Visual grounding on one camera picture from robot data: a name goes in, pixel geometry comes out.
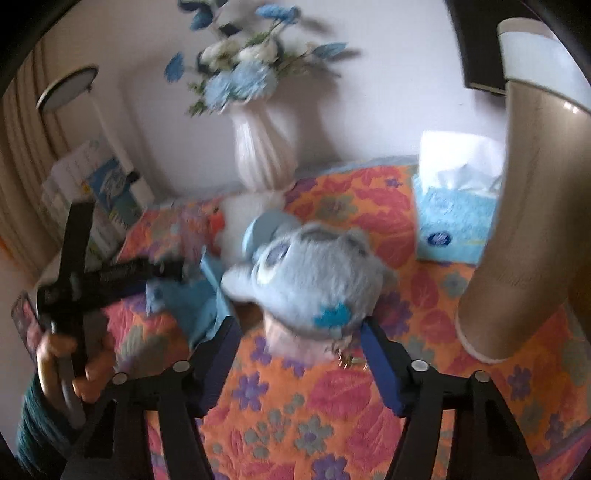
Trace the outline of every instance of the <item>metal screw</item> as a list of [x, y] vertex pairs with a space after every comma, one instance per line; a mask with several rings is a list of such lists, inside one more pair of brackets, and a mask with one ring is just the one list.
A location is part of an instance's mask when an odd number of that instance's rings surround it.
[[478, 371], [474, 372], [474, 377], [480, 383], [487, 383], [487, 382], [491, 381], [491, 376], [482, 370], [478, 370]]
[[415, 360], [410, 366], [416, 372], [426, 372], [429, 370], [429, 364], [425, 360]]
[[186, 372], [189, 368], [191, 368], [191, 364], [186, 360], [178, 361], [173, 365], [173, 370], [179, 374]]
[[128, 378], [129, 377], [126, 373], [119, 372], [118, 374], [115, 374], [111, 381], [113, 382], [113, 385], [123, 385], [125, 382], [127, 382]]

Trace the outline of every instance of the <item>finger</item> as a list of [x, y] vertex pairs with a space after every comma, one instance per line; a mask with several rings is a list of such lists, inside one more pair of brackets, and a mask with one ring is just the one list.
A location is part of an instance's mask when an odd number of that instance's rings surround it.
[[61, 395], [60, 379], [56, 369], [56, 357], [66, 356], [76, 350], [76, 341], [68, 336], [46, 333], [37, 348], [37, 371], [41, 390], [49, 402], [56, 406]]
[[74, 392], [85, 402], [94, 403], [99, 399], [107, 383], [113, 377], [113, 373], [113, 369], [110, 371], [105, 370], [93, 381], [84, 377], [78, 377], [73, 381]]
[[37, 361], [45, 363], [70, 355], [76, 350], [76, 340], [58, 333], [46, 333], [37, 349]]
[[116, 356], [113, 350], [103, 350], [86, 365], [86, 378], [93, 381], [103, 376], [105, 372], [112, 374]]

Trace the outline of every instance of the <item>tissue box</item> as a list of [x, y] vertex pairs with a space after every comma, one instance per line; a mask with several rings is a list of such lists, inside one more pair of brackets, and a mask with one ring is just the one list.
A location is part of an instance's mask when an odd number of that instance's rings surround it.
[[496, 198], [469, 190], [429, 187], [413, 177], [417, 207], [417, 258], [477, 264], [488, 240]]

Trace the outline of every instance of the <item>floral tablecloth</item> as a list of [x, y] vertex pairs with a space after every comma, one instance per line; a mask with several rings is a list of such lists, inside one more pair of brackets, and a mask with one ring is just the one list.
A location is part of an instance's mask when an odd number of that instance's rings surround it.
[[[452, 322], [473, 268], [416, 261], [406, 168], [372, 167], [300, 180], [287, 202], [286, 209], [302, 220], [366, 230], [376, 253], [400, 274], [397, 289], [385, 292], [375, 310], [388, 336], [441, 372], [490, 372], [541, 477], [555, 480], [572, 472], [591, 446], [586, 424], [591, 348], [564, 309], [509, 361], [480, 364], [462, 349]], [[180, 212], [187, 208], [195, 206], [147, 212], [129, 234], [122, 257], [178, 251]], [[203, 234], [201, 223], [194, 229]], [[188, 355], [172, 317], [145, 317], [143, 296], [108, 313], [123, 369], [155, 374]], [[218, 406], [197, 422], [218, 480], [380, 480], [403, 425], [384, 407], [370, 372], [336, 364], [306, 368], [273, 358], [260, 328], [243, 339]], [[157, 417], [149, 414], [148, 423], [154, 472], [165, 479]], [[453, 416], [446, 413], [433, 478], [445, 478], [452, 428]]]

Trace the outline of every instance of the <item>plush toy ear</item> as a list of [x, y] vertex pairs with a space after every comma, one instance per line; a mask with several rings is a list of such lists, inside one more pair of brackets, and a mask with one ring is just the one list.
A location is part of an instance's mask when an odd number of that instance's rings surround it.
[[369, 246], [368, 234], [360, 228], [352, 228], [351, 230], [348, 230], [345, 233], [345, 235], [349, 237], [351, 240], [356, 241], [362, 247], [364, 247], [366, 252], [369, 252], [371, 250], [371, 247]]
[[301, 223], [296, 217], [280, 210], [269, 210], [259, 215], [244, 232], [242, 241], [244, 260], [255, 262], [253, 256], [261, 246], [299, 227]]
[[231, 300], [248, 302], [255, 300], [252, 288], [252, 265], [235, 265], [222, 277], [222, 290]]

